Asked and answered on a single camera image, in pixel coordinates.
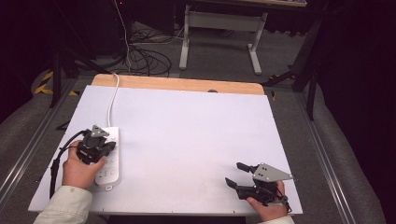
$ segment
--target table leg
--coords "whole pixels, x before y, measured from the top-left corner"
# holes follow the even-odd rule
[[[268,13],[262,13],[262,19],[259,22],[258,28],[257,28],[257,32],[256,32],[256,36],[254,39],[254,43],[253,44],[248,44],[247,48],[248,48],[248,52],[250,55],[250,60],[253,64],[253,69],[254,69],[254,74],[256,75],[261,75],[262,74],[262,69],[260,68],[260,63],[259,63],[259,59],[257,58],[257,53],[256,53],[256,48],[259,45],[259,41],[260,38],[262,36],[262,30],[264,29],[264,24],[267,20],[267,15]]]
[[[190,6],[186,5],[186,10],[184,12],[183,45],[181,47],[180,64],[178,66],[180,70],[185,70],[187,68],[187,58],[189,56],[189,16]]]

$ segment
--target metal bracket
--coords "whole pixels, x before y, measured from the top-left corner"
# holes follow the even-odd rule
[[[92,126],[91,137],[105,137],[109,136],[110,134],[107,133],[105,130],[99,128],[97,125]]]
[[[275,182],[277,180],[293,179],[293,175],[285,173],[265,163],[261,163],[254,172],[253,179],[264,182]]]

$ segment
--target metal rail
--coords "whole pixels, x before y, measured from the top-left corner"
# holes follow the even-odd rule
[[[56,104],[53,108],[49,108],[47,114],[44,116],[43,120],[35,131],[32,139],[29,141],[29,144],[26,146],[17,162],[8,172],[7,178],[0,188],[0,212],[6,206],[9,197],[20,182],[21,177],[29,166],[30,161],[38,151],[44,137],[46,136],[52,120],[54,119],[64,100],[67,98],[67,93],[73,89],[75,83],[76,80],[71,78],[65,81],[63,94],[58,104]]]

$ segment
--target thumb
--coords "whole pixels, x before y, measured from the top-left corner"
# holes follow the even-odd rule
[[[258,211],[259,208],[262,207],[262,204],[259,203],[259,202],[258,202],[256,199],[254,199],[254,198],[248,197],[248,198],[247,198],[247,202],[248,202],[248,203],[250,204],[250,206],[251,206],[254,210],[256,210],[256,211]]]
[[[103,166],[105,166],[107,157],[102,157],[97,163],[90,165],[90,167],[95,171],[98,172]]]

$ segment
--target white cable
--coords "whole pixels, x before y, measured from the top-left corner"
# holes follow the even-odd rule
[[[111,98],[110,105],[108,106],[108,109],[107,109],[107,127],[111,127],[111,120],[110,120],[111,108],[113,107],[113,102],[114,102],[114,99],[116,98],[117,90],[119,89],[119,85],[120,85],[119,75],[117,75],[115,73],[113,73],[113,75],[116,76],[116,78],[117,78],[117,84],[116,84],[116,89],[114,90],[114,93],[113,93],[113,97]]]
[[[122,27],[124,28],[124,40],[125,40],[125,45],[126,45],[126,50],[127,50],[126,51],[126,60],[128,61],[127,67],[128,67],[129,75],[131,75],[131,66],[132,65],[131,65],[131,62],[129,61],[129,45],[128,45],[128,40],[127,40],[127,36],[126,36],[126,27],[125,27],[125,24],[123,23],[122,16],[119,11],[119,7],[117,6],[117,0],[114,0],[114,5],[116,5],[116,9],[117,9],[117,12],[119,13],[120,20],[122,23]]]

